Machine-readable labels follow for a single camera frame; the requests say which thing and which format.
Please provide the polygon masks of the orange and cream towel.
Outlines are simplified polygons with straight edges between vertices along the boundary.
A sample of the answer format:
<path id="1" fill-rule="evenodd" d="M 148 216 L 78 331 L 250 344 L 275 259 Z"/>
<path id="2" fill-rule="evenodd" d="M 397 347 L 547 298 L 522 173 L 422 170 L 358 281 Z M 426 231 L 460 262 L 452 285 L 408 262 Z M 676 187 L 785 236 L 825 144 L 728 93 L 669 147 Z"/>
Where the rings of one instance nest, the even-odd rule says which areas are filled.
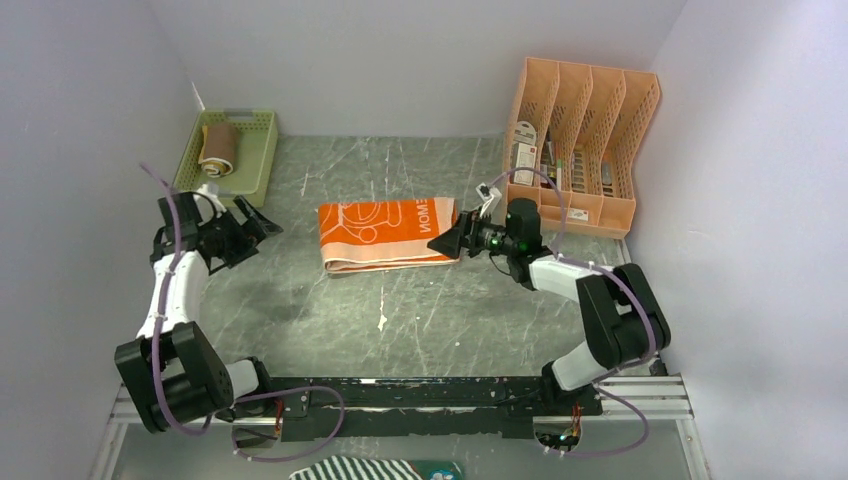
<path id="1" fill-rule="evenodd" d="M 451 264 L 427 244 L 456 219 L 450 197 L 323 204 L 318 220 L 324 269 L 343 274 Z"/>

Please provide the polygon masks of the green perforated plastic basket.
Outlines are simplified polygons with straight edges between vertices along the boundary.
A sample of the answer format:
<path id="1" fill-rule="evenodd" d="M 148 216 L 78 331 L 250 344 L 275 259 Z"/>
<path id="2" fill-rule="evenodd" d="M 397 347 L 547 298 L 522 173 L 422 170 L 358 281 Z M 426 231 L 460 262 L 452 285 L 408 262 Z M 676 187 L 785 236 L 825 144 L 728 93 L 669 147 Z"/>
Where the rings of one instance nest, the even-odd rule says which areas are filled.
<path id="1" fill-rule="evenodd" d="M 198 114 L 173 186 L 197 190 L 213 182 L 227 206 L 237 195 L 264 205 L 278 142 L 272 110 L 212 110 Z"/>

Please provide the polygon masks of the yellow brown bear towel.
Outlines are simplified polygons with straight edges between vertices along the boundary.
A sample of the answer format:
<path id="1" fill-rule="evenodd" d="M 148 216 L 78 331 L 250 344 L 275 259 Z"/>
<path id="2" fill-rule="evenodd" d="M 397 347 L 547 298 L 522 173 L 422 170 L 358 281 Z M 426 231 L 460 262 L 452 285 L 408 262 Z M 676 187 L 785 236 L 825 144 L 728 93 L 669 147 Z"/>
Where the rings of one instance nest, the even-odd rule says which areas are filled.
<path id="1" fill-rule="evenodd" d="M 198 156 L 200 170 L 210 178 L 230 175 L 236 166 L 240 132 L 229 122 L 204 125 L 202 146 Z"/>

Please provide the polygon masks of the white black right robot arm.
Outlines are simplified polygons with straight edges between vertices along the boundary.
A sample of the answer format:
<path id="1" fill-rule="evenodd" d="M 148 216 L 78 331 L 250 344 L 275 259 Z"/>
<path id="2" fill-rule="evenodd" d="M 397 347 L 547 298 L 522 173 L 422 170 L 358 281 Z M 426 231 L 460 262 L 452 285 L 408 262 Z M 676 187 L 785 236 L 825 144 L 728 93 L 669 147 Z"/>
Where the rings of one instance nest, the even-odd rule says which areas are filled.
<path id="1" fill-rule="evenodd" d="M 530 199 L 511 200 L 502 225 L 481 208 L 464 211 L 427 246 L 451 259 L 483 252 L 503 256 L 517 284 L 578 303 L 583 341 L 542 369 L 539 398 L 550 413 L 565 413 L 579 390 L 671 343 L 670 327 L 641 267 L 626 263 L 607 269 L 555 253 L 543 243 L 541 216 Z"/>

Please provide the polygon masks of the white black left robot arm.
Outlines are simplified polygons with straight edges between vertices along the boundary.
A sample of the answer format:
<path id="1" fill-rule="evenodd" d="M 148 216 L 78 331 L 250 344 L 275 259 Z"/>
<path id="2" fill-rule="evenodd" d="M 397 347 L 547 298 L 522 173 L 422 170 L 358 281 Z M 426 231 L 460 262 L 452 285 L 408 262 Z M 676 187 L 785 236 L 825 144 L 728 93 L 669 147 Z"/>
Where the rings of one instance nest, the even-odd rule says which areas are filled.
<path id="1" fill-rule="evenodd" d="M 209 277 L 258 254 L 260 243 L 282 229 L 244 196 L 233 213 L 209 185 L 162 197 L 162 226 L 153 237 L 154 290 L 134 340 L 118 346 L 114 361 L 144 427 L 151 433 L 216 416 L 233 421 L 273 409 L 277 388 L 255 357 L 225 363 L 198 320 Z"/>

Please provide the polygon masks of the white red stationery box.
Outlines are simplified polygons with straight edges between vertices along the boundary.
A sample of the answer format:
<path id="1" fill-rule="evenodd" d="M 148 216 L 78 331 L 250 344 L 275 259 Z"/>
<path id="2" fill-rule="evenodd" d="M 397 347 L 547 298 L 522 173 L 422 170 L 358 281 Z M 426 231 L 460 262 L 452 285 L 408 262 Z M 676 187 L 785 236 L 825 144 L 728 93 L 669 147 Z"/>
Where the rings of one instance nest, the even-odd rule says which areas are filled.
<path id="1" fill-rule="evenodd" d="M 518 185 L 533 186 L 535 180 L 536 146 L 523 142 L 516 142 L 513 146 L 513 158 L 515 171 L 512 174 L 512 182 Z"/>

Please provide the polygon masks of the white hanging card package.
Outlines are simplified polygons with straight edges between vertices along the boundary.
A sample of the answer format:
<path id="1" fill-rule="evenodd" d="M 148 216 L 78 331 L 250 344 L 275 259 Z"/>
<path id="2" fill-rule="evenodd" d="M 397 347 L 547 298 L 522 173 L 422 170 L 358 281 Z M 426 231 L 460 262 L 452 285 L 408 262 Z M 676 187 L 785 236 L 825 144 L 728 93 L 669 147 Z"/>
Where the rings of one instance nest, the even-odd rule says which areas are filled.
<path id="1" fill-rule="evenodd" d="M 527 145 L 535 145 L 537 141 L 537 130 L 529 121 L 518 121 L 513 130 L 513 142 Z"/>

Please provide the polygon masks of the pink plastic file organizer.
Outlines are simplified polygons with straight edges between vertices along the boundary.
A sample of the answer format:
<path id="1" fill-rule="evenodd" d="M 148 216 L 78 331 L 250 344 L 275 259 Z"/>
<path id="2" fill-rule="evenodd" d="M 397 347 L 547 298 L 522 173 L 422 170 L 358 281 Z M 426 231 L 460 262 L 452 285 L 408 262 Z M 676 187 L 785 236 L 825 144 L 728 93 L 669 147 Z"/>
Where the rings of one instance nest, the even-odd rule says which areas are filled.
<path id="1" fill-rule="evenodd" d="M 624 239 L 633 164 L 660 99 L 653 72 L 526 58 L 505 132 L 505 199 L 535 201 L 546 229 Z M 518 121 L 537 130 L 533 186 L 512 182 Z"/>

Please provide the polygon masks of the teal patterned cloth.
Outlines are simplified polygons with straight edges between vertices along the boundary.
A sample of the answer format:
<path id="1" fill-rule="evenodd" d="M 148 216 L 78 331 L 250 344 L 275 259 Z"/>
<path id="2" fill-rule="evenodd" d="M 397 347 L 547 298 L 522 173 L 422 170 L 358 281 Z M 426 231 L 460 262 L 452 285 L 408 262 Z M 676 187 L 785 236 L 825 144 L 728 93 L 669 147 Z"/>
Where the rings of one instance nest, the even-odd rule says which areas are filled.
<path id="1" fill-rule="evenodd" d="M 423 480 L 463 480 L 458 464 L 450 461 L 417 460 L 409 462 L 412 469 Z"/>

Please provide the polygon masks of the black white striped cloth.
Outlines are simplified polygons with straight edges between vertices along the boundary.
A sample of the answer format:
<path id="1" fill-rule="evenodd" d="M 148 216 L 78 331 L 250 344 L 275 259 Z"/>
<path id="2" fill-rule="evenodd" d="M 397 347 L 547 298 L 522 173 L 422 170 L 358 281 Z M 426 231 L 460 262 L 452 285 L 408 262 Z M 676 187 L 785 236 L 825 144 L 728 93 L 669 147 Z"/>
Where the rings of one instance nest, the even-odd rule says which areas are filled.
<path id="1" fill-rule="evenodd" d="M 404 460 L 381 460 L 333 455 L 295 471 L 290 480 L 420 480 Z"/>

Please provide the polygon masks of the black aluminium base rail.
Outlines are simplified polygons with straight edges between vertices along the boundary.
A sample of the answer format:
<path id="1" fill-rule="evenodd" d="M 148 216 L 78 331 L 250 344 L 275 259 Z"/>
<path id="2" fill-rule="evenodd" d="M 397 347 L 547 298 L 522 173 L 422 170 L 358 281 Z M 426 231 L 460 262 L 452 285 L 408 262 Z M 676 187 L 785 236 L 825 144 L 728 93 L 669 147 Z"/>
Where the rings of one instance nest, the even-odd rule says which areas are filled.
<path id="1" fill-rule="evenodd" d="M 272 377 L 260 392 L 285 391 L 281 401 L 253 400 L 214 419 L 216 426 L 281 423 L 284 442 L 339 437 L 498 434 L 530 439 L 540 426 L 585 420 L 682 420 L 693 416 L 678 377 L 618 376 L 565 392 L 534 376 L 344 378 Z"/>

